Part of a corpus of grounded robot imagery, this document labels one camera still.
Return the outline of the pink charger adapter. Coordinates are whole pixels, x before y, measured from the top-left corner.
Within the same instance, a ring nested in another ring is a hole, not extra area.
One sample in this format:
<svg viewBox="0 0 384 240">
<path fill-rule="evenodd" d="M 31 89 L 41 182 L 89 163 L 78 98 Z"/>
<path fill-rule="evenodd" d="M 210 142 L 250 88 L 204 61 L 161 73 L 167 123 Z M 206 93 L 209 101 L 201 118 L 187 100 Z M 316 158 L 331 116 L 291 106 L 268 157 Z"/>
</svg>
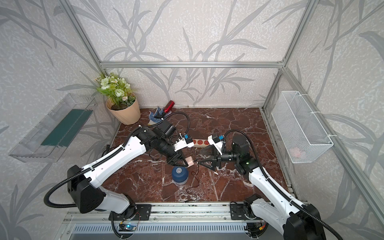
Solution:
<svg viewBox="0 0 384 240">
<path fill-rule="evenodd" d="M 193 166 L 193 165 L 195 164 L 194 159 L 192 158 L 192 156 L 187 157 L 187 158 L 186 158 L 186 162 L 187 162 L 187 164 L 188 164 L 188 168 L 191 167 L 191 166 Z"/>
</svg>

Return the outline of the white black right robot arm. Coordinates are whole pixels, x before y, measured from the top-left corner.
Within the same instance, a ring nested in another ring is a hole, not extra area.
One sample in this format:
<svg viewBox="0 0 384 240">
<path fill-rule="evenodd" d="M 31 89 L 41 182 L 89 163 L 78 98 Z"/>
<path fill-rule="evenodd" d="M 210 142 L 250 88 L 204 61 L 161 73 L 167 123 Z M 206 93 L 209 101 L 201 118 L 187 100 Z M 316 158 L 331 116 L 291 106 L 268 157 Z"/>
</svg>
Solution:
<svg viewBox="0 0 384 240">
<path fill-rule="evenodd" d="M 226 149 L 226 135 L 208 136 L 213 155 L 207 166 L 215 170 L 221 162 L 233 162 L 236 170 L 256 186 L 266 197 L 251 197 L 245 201 L 249 218 L 260 218 L 283 236 L 285 240 L 325 240 L 328 230 L 338 240 L 342 236 L 325 223 L 312 204 L 305 205 L 279 185 L 261 164 L 251 139 L 240 130 L 234 133 L 231 150 Z"/>
</svg>

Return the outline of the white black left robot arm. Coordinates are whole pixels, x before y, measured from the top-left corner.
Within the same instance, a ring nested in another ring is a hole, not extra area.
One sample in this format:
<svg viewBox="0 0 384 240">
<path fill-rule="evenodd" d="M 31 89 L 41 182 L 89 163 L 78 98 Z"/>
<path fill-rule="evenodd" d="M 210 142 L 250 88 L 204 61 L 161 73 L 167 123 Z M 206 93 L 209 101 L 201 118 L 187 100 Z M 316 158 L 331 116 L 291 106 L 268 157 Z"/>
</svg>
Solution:
<svg viewBox="0 0 384 240">
<path fill-rule="evenodd" d="M 103 188 L 103 183 L 127 163 L 150 150 L 156 150 L 167 158 L 171 166 L 188 167 L 183 155 L 183 148 L 194 145 L 187 134 L 180 135 L 173 144 L 169 138 L 175 128 L 164 120 L 155 126 L 138 127 L 132 131 L 126 141 L 100 159 L 82 168 L 73 166 L 68 170 L 67 179 L 52 187 L 44 197 L 44 203 L 50 208 L 78 208 L 82 213 L 94 210 L 112 211 L 122 214 L 134 206 L 132 200 L 124 194 L 118 194 Z M 62 186 L 67 186 L 73 199 L 71 204 L 56 204 L 50 200 L 51 195 Z"/>
</svg>

